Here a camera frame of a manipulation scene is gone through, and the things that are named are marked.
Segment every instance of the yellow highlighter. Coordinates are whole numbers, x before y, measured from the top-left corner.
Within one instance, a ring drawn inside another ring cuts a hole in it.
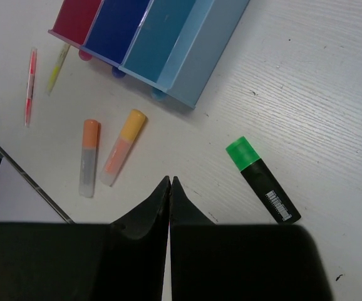
[[[57,62],[54,66],[53,72],[50,75],[48,87],[46,88],[46,93],[50,95],[51,91],[53,90],[53,87],[56,83],[56,80],[58,78],[58,75],[60,73],[61,67],[63,66],[64,60],[66,59],[68,50],[70,50],[70,45],[65,43],[63,48],[61,49],[60,55],[57,59]]]
[[[107,186],[113,185],[145,120],[146,116],[141,111],[132,110],[129,114],[127,121],[108,156],[106,164],[101,171],[100,181],[103,184],[106,184]]]

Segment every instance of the dark blue compartment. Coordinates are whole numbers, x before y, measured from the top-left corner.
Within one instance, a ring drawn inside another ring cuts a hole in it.
[[[105,0],[93,28],[81,47],[118,66],[131,45],[150,0]]]

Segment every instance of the barcode label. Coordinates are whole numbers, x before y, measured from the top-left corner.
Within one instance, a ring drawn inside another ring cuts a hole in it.
[[[266,196],[269,199],[270,203],[273,205],[273,207],[281,215],[282,221],[286,221],[287,219],[292,218],[292,215],[288,213],[287,208],[281,202],[280,198],[276,195],[274,190],[266,194]]]

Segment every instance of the light blue compartment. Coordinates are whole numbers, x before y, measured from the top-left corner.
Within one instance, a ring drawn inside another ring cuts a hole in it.
[[[154,0],[119,69],[194,108],[249,0]]]

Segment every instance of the black plastic object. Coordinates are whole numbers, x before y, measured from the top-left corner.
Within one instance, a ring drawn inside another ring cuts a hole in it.
[[[159,301],[169,222],[173,301],[332,300],[301,227],[213,224],[176,177],[110,225],[0,224],[0,300]]]
[[[292,224],[301,218],[298,210],[262,159],[241,171],[242,176],[278,223]]]
[[[111,225],[0,224],[0,300],[160,301],[169,192]]]
[[[176,177],[170,207],[173,301],[333,299],[302,227],[214,225]]]

